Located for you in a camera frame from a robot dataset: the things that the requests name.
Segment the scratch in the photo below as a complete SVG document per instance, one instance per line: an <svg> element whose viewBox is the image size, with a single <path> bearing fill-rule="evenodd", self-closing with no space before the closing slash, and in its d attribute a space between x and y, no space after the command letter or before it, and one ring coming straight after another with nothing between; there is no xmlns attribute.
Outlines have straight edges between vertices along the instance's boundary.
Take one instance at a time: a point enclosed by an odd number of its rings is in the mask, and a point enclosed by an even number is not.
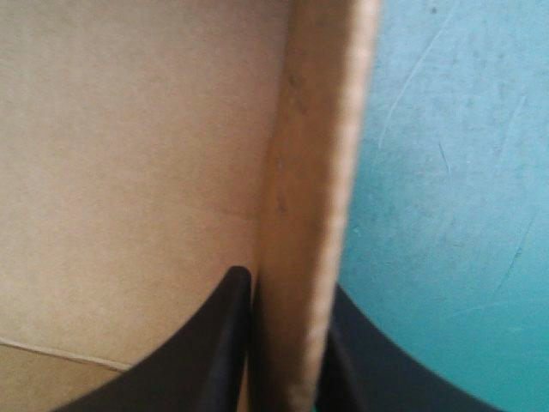
<svg viewBox="0 0 549 412"><path fill-rule="evenodd" d="M421 67L421 64L423 63L423 61L425 60L427 55L429 55L429 53L431 52L432 47L437 42L438 38L443 33L446 26L448 26L448 23L452 19L452 17L454 16L455 10L457 9L457 6L460 3L460 1L461 0L456 0L454 2L454 5L452 6L452 9L446 15L446 18L444 19L443 24L438 29L437 33L433 36L433 38L431 39L431 41L429 42L427 47L423 50L423 53L421 53L421 56L419 56L418 61L412 67L412 71L410 71L410 74L408 75L406 81L404 81L404 86L402 86L401 91L396 96L395 101L393 102L393 104L391 105L391 107L389 109L389 112L387 113L387 117L385 118L385 121L383 123L383 129L382 129L381 135L379 137L379 140L377 141L377 148L382 147L383 139L385 138L385 134L387 133L387 129L389 128L389 123L390 123L391 119L393 118L393 112L395 111L398 104L401 102L402 96L406 93L406 91L408 89L408 86L410 85L410 81L412 81L412 79L415 77L415 75L417 74L419 68Z"/></svg>
<svg viewBox="0 0 549 412"><path fill-rule="evenodd" d="M538 299L524 299L524 300L502 300L499 302L492 302L492 303L485 303L484 305L477 305L477 306L471 306L467 309L463 309L461 311L456 311L451 313L450 315L442 317L443 320L450 320L453 318L458 318L462 315L467 315L469 313L482 311L484 309L489 309L491 307L499 307L499 306L510 306L510 305L517 305L521 303L546 303L549 301L549 298L538 298Z"/></svg>
<svg viewBox="0 0 549 412"><path fill-rule="evenodd" d="M438 150L440 150L440 155L443 157L444 164L446 165L446 172L449 175L449 163L446 159L446 154L444 153L443 145L441 144L440 140L438 141Z"/></svg>
<svg viewBox="0 0 549 412"><path fill-rule="evenodd" d="M511 115L509 123L507 123L507 128L505 129L504 139L501 143L501 148L499 150L498 164L501 163L501 160L504 157L504 151L505 151L505 147L507 146L507 141L509 140L509 135L511 133L513 125L515 124L516 118L518 117L519 113L522 110L522 107L524 106L524 102L526 101L526 97L527 97L527 95L524 94L521 97L521 99L518 101L518 104L516 105L515 110L513 111L513 114Z"/></svg>
<svg viewBox="0 0 549 412"><path fill-rule="evenodd" d="M534 216L532 216L532 219L530 219L530 222L528 224L528 226L526 227L526 231L524 232L524 234L522 235L521 237L521 241L520 243L518 244L518 247L516 248L515 250L515 255L513 255L513 258L511 259L511 263L509 264L509 267L507 268L507 270L505 271L504 275L502 276L501 280L499 281L499 284L498 286L496 287L496 289L493 291L492 293L492 298L499 293L499 291L501 290L501 288L504 286L504 284L507 282L507 280L509 279L509 276L511 274L511 272L513 271L513 269L515 268L515 263L516 261L518 260L518 258L522 255L522 251L523 251L523 247L524 247L524 242L526 241L526 238L528 236L528 234L530 233L530 228L532 227L532 224L534 223L535 221L535 218L536 216L538 215L538 211L536 210L536 212L534 213Z"/></svg>

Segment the black plastic piece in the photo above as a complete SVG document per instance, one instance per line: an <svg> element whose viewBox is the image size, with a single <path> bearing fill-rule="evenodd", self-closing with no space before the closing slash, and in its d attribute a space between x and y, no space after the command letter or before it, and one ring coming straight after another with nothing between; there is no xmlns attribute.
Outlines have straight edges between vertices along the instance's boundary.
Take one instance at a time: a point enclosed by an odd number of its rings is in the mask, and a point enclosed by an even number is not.
<svg viewBox="0 0 549 412"><path fill-rule="evenodd" d="M57 412L233 412L250 328L250 273L229 269L198 312L117 379Z"/></svg>
<svg viewBox="0 0 549 412"><path fill-rule="evenodd" d="M337 289L318 412L494 412L420 365Z"/></svg>

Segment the black curved edge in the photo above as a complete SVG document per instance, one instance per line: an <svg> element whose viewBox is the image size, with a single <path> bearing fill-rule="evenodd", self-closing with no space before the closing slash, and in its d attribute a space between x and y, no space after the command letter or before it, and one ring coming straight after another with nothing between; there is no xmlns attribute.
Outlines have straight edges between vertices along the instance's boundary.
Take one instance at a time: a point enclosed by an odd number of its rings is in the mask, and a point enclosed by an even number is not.
<svg viewBox="0 0 549 412"><path fill-rule="evenodd" d="M250 328L250 273L228 270L195 315L128 372L57 412L233 412Z"/></svg>
<svg viewBox="0 0 549 412"><path fill-rule="evenodd" d="M338 287L318 412L495 412L392 343Z"/></svg>

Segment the cardboard panel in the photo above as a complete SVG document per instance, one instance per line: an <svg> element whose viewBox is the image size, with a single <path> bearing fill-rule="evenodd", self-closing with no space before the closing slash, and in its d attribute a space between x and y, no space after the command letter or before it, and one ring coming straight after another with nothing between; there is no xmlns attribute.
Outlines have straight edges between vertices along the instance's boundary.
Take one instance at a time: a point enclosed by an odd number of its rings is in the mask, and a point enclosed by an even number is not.
<svg viewBox="0 0 549 412"><path fill-rule="evenodd" d="M0 346L0 410L41 412L91 391L118 373Z"/></svg>
<svg viewBox="0 0 549 412"><path fill-rule="evenodd" d="M280 0L0 3L0 342L135 363L254 267Z"/></svg>
<svg viewBox="0 0 549 412"><path fill-rule="evenodd" d="M262 200L250 380L256 410L312 407L377 10L377 0L294 3Z"/></svg>

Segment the blue painted surface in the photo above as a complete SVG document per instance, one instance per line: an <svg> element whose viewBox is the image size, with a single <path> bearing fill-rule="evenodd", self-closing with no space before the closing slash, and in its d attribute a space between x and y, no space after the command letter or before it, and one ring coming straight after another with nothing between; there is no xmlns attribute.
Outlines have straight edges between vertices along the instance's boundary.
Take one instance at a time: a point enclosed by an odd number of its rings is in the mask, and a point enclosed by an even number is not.
<svg viewBox="0 0 549 412"><path fill-rule="evenodd" d="M431 370L549 410L549 2L385 0L341 283Z"/></svg>

